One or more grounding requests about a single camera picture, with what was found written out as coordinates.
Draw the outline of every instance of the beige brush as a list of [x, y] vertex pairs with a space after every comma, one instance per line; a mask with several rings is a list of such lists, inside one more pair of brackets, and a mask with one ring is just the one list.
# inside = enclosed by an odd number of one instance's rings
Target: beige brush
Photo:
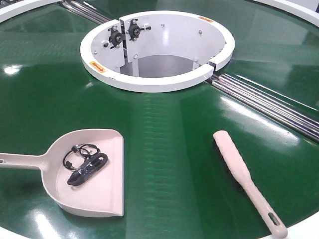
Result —
[[228, 132], [217, 131], [213, 137], [231, 174], [244, 188], [272, 235], [279, 239], [286, 238], [287, 228], [253, 183], [248, 168]]

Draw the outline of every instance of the bolt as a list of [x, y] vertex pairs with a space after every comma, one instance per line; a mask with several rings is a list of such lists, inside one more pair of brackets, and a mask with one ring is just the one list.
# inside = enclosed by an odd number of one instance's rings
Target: bolt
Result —
[[141, 32], [141, 30], [139, 30], [138, 28], [135, 28], [135, 29], [133, 30], [133, 35], [134, 35], [134, 36], [138, 36], [138, 35], [140, 34], [140, 32]]
[[117, 37], [115, 38], [115, 40], [116, 40], [116, 42], [121, 42], [121, 41], [122, 41], [122, 37], [121, 37], [121, 36], [117, 36]]

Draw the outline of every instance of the dustpan handle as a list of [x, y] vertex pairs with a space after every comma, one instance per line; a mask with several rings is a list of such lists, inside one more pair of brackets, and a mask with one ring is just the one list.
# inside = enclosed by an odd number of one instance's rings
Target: dustpan handle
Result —
[[43, 167], [42, 156], [0, 153], [0, 168], [41, 169]]

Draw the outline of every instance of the orange label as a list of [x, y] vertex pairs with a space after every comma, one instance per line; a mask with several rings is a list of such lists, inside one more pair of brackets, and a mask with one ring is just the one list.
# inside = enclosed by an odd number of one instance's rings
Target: orange label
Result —
[[101, 66], [100, 64], [96, 63], [95, 61], [91, 61], [90, 65], [92, 65], [95, 69], [97, 69], [100, 73], [104, 73], [106, 72], [106, 70], [104, 69], [103, 66]]
[[206, 18], [204, 16], [200, 16], [199, 18], [208, 22], [214, 22], [212, 19]]

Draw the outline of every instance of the dustpan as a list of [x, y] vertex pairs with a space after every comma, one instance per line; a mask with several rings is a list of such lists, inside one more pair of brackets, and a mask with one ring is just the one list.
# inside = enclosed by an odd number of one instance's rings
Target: dustpan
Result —
[[[71, 171], [62, 159], [77, 144], [96, 145], [107, 154], [108, 161], [97, 173], [80, 186], [70, 186]], [[82, 129], [57, 139], [40, 156], [0, 153], [0, 167], [39, 169], [48, 195], [65, 211], [84, 217], [111, 217], [124, 214], [123, 137], [113, 129]], [[68, 160], [75, 167], [83, 163], [76, 154]]]

